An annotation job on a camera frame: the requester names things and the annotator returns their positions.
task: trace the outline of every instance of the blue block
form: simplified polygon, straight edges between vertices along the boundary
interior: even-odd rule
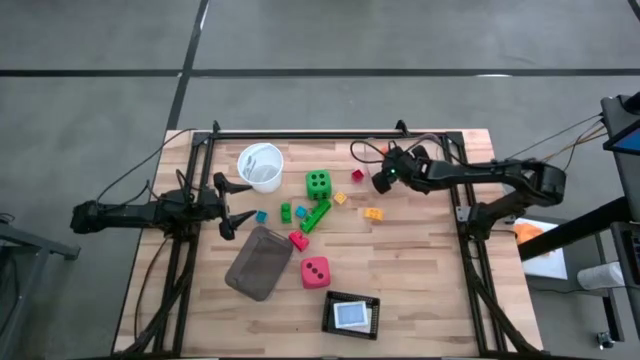
[[[264,224],[267,222],[267,213],[264,211],[258,211],[256,213],[256,221],[260,224]]]
[[[305,209],[302,206],[298,206],[298,208],[296,209],[296,216],[299,217],[300,219],[304,219],[306,215],[307,215],[307,209]]]

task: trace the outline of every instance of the white container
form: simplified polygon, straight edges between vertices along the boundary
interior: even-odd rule
[[[616,261],[580,270],[578,283],[587,290],[624,286],[620,263]]]
[[[282,153],[273,144],[258,143],[244,149],[238,158],[238,173],[259,193],[276,191],[282,183]]]

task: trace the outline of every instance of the pink dice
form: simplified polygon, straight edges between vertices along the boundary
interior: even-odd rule
[[[317,289],[331,284],[329,260],[324,256],[306,258],[300,263],[302,287]]]

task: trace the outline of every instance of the concrete floor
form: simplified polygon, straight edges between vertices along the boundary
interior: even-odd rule
[[[0,69],[180,69],[200,0],[0,2]],[[640,22],[624,0],[212,0],[195,68],[610,68],[640,63]],[[489,128],[508,156],[600,111],[640,78],[422,77],[191,79],[178,129]],[[139,231],[79,236],[90,199],[163,137],[177,78],[0,78],[0,211],[15,226],[82,247],[52,259],[16,358],[110,351]],[[560,137],[528,155],[570,141]],[[151,162],[106,201],[137,193]],[[593,142],[569,169],[565,201],[530,213],[572,218],[622,194],[611,154]],[[532,293],[546,350],[621,359],[640,344],[619,296],[627,341],[601,352],[601,302]]]

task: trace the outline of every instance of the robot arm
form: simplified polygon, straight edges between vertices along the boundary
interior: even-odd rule
[[[431,160],[423,146],[405,151],[389,150],[382,169],[372,177],[376,190],[384,194],[400,180],[415,191],[428,194],[461,184],[504,183],[515,191],[491,203],[473,205],[466,219],[467,234],[474,240],[489,238],[495,222],[509,215],[522,216],[531,205],[552,206],[562,202],[566,174],[534,160],[504,160],[477,164],[452,164]]]
[[[220,235],[233,240],[238,226],[256,211],[229,215],[226,195],[249,190],[251,186],[232,184],[222,173],[214,174],[213,183],[215,189],[204,188],[197,201],[184,188],[163,193],[144,205],[106,205],[87,201],[73,209],[71,228],[77,234],[114,227],[157,228],[172,233],[185,225],[221,218]]]

